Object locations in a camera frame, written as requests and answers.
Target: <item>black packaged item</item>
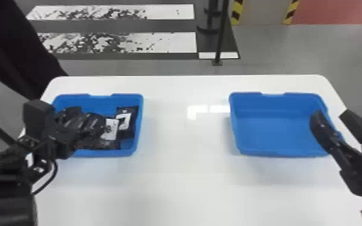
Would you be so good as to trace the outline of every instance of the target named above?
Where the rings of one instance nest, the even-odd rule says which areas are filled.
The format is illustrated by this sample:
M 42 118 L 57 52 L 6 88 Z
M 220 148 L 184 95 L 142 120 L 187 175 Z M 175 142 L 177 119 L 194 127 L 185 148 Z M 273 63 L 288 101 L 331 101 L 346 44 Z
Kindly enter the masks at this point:
M 121 149 L 118 140 L 107 139 L 84 139 L 78 142 L 76 149 L 89 149 L 89 150 L 118 150 Z
M 117 108 L 116 119 L 119 120 L 119 139 L 129 139 L 135 137 L 135 123 L 138 116 L 139 106 Z
M 116 118 L 105 118 L 105 130 L 98 139 L 85 139 L 79 142 L 77 149 L 93 150 L 116 150 L 120 149 L 120 142 L 117 139 L 120 120 Z

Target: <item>white label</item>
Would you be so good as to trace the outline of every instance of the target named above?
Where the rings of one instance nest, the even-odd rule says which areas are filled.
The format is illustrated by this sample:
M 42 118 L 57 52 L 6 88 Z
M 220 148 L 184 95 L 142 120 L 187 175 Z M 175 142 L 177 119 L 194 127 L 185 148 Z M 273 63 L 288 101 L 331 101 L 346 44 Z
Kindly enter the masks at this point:
M 122 113 L 116 116 L 117 119 L 124 118 L 124 122 L 119 125 L 119 130 L 127 130 L 129 128 L 130 117 L 132 113 Z
M 105 121 L 105 133 L 101 135 L 102 139 L 113 141 L 117 139 L 119 120 L 107 118 Z

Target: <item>empty blue bin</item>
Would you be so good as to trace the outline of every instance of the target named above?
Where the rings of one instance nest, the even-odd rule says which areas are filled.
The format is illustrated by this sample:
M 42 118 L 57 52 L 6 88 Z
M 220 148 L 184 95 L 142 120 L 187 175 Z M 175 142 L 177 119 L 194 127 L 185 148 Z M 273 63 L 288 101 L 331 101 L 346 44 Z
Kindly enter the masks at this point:
M 112 94 L 110 96 L 92 96 L 89 94 L 63 94 L 52 103 L 56 111 L 71 106 L 81 106 L 83 112 L 95 112 L 113 117 L 118 107 L 139 106 L 135 123 L 135 137 L 121 141 L 120 150 L 76 150 L 76 157 L 120 157 L 130 156 L 137 149 L 143 112 L 143 96 L 140 94 Z
M 316 157 L 328 153 L 310 131 L 310 116 L 327 107 L 312 93 L 232 93 L 230 118 L 242 154 L 270 157 Z

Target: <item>person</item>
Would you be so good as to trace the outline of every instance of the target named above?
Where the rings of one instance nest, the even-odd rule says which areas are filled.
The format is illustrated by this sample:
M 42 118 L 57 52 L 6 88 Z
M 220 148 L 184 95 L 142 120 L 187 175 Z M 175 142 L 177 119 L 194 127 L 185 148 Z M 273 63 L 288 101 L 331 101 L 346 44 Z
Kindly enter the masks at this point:
M 0 1 L 0 82 L 39 99 L 55 77 L 68 76 L 13 0 Z

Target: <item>black cable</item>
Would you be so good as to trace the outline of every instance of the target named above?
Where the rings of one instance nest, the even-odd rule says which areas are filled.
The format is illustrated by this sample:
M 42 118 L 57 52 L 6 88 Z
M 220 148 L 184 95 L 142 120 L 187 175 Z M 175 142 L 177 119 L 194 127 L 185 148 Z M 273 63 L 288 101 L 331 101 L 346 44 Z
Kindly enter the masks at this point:
M 36 195 L 36 194 L 38 194 L 39 192 L 41 192 L 41 191 L 42 191 L 44 188 L 46 188 L 47 185 L 50 184 L 50 183 L 54 180 L 54 178 L 56 177 L 56 174 L 58 173 L 58 163 L 56 162 L 56 160 L 54 160 L 52 163 L 54 164 L 54 171 L 53 171 L 51 177 L 50 177 L 43 185 L 41 185 L 37 190 L 35 190 L 35 191 L 32 193 L 33 195 Z

